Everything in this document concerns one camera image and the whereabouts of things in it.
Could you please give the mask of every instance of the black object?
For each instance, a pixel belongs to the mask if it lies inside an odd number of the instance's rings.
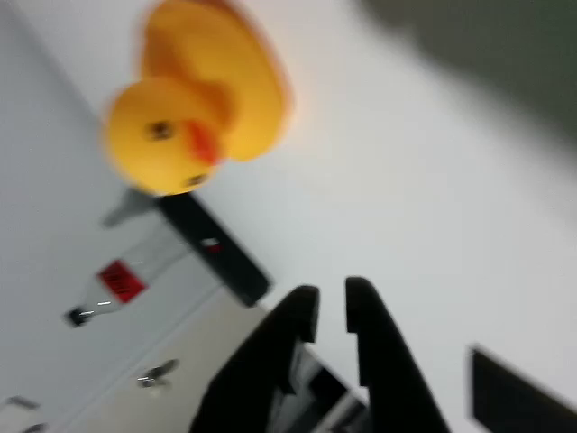
[[[273,401],[294,391],[292,365],[313,342],[318,289],[294,289],[262,321],[211,382],[190,433],[263,433]],[[346,280],[347,328],[357,334],[361,385],[369,387],[373,431],[449,433],[403,337],[374,287]]]
[[[266,294],[267,277],[192,195],[165,196],[156,203],[244,305],[251,307]]]
[[[472,352],[472,416],[492,433],[577,432],[577,414],[479,349]]]
[[[64,315],[64,318],[74,327],[81,327],[88,322],[88,318],[82,316],[83,309],[72,309]]]
[[[448,433],[403,336],[370,282],[346,279],[347,331],[358,337],[360,385],[375,432]]]
[[[315,396],[315,405],[326,414],[343,397],[346,388],[325,368],[310,381],[308,389]]]
[[[210,383],[190,432],[266,431],[274,401],[295,392],[301,346],[315,341],[318,302],[312,286],[281,301]]]

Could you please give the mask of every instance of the red bottle label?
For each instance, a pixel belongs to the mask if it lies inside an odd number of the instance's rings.
[[[110,289],[123,304],[130,302],[136,295],[146,289],[146,284],[138,279],[120,260],[106,266],[98,278]]]

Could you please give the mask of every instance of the black bar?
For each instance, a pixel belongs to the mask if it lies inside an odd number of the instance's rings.
[[[472,353],[472,415],[492,433],[577,432],[577,414],[478,349]]]
[[[193,196],[165,196],[156,203],[244,305],[251,307],[266,294],[267,277]]]

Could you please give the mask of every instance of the rubber duck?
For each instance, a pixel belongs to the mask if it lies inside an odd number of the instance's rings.
[[[230,158],[279,139],[287,86],[245,15],[222,0],[166,0],[145,26],[141,79],[113,102],[105,143],[138,189],[197,189]]]

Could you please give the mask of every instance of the clear plastic bottle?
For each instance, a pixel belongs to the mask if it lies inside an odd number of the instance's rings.
[[[170,226],[157,227],[94,276],[84,302],[66,314],[68,322],[80,327],[93,316],[121,309],[188,253],[187,242]]]

